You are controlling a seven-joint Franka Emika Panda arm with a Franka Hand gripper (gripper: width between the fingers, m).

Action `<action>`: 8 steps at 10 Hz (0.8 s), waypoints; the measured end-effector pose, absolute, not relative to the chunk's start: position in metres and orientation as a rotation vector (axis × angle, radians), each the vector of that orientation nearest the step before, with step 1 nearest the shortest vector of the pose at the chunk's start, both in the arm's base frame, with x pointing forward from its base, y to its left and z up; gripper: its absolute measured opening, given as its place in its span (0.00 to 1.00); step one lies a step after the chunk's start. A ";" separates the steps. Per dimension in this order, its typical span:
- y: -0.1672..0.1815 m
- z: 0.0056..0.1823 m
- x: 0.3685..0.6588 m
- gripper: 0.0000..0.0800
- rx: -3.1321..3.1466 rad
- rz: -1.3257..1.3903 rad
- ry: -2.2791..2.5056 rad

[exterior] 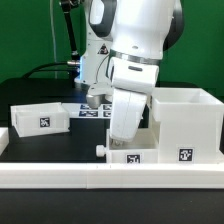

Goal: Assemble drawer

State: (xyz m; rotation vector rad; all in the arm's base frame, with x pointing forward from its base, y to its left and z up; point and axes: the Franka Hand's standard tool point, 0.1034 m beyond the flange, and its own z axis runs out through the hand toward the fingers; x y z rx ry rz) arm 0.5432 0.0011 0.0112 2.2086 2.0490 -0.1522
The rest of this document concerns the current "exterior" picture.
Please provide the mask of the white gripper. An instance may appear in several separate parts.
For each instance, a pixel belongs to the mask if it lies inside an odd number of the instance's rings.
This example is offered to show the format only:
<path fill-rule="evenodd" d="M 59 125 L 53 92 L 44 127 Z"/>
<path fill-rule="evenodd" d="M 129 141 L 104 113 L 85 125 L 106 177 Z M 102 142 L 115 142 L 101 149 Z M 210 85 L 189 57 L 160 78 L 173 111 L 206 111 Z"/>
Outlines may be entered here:
<path fill-rule="evenodd" d="M 113 87 L 110 137 L 119 146 L 121 141 L 130 142 L 135 137 L 159 67 L 112 57 L 109 72 Z"/>

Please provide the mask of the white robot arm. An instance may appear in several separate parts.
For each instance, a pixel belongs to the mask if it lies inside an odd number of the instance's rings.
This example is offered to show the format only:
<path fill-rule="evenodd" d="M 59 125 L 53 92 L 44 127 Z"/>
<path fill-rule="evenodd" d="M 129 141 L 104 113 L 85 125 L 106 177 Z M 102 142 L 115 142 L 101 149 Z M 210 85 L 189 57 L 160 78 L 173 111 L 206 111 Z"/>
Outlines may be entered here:
<path fill-rule="evenodd" d="M 87 102 L 112 103 L 110 137 L 130 142 L 155 88 L 163 52 L 183 33 L 181 0 L 83 0 L 87 42 L 81 74 Z"/>

